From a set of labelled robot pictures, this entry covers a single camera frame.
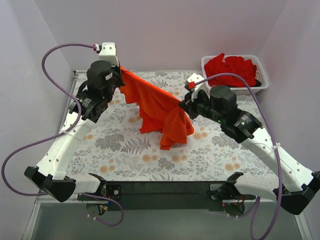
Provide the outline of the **orange t shirt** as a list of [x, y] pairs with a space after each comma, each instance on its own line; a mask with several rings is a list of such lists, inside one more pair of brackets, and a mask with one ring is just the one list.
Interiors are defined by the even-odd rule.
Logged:
[[174, 144], [186, 144], [188, 136], [194, 133], [194, 127], [185, 111], [178, 106], [180, 101], [123, 67], [122, 77], [125, 86], [119, 90], [125, 102], [139, 106], [142, 118], [140, 132], [161, 132], [159, 144], [162, 150], [170, 150]]

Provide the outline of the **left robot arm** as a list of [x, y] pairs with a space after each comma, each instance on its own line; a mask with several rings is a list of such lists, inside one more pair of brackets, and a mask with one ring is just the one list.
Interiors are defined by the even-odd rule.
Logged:
[[107, 182], [100, 176], [67, 175], [69, 163], [84, 137], [108, 108], [114, 92], [124, 86], [119, 63], [98, 60], [86, 72], [87, 80], [76, 94], [78, 102], [69, 106], [69, 112], [57, 137], [46, 155], [26, 168], [24, 175], [40, 190], [63, 203], [73, 194], [103, 196]]

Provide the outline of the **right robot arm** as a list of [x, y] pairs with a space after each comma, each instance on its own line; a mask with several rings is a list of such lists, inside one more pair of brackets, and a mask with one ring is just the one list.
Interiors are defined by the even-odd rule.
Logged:
[[251, 113], [237, 105], [237, 95], [228, 86], [214, 86], [209, 92], [201, 89], [196, 98], [189, 91], [178, 105], [191, 119], [202, 116], [220, 125], [221, 131], [255, 154], [279, 178], [278, 180], [232, 174], [213, 194], [223, 199], [252, 195], [279, 201], [280, 206], [299, 215], [320, 189], [320, 173], [312, 171], [274, 144], [266, 128]]

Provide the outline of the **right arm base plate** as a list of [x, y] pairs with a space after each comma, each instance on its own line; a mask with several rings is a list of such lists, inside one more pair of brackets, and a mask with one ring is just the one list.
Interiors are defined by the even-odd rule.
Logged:
[[211, 199], [218, 200], [255, 200], [256, 196], [251, 194], [240, 194], [233, 184], [210, 184], [209, 190], [206, 192]]

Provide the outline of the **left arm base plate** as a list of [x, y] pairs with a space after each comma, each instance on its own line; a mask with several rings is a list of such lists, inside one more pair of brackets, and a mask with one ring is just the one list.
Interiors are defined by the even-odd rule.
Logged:
[[119, 201], [122, 198], [122, 186], [119, 184], [109, 184], [103, 188], [101, 188], [101, 192], [91, 193], [92, 196], [86, 196], [83, 194], [79, 194], [77, 196], [78, 201], [98, 201], [102, 200], [100, 197], [113, 199], [115, 201]]

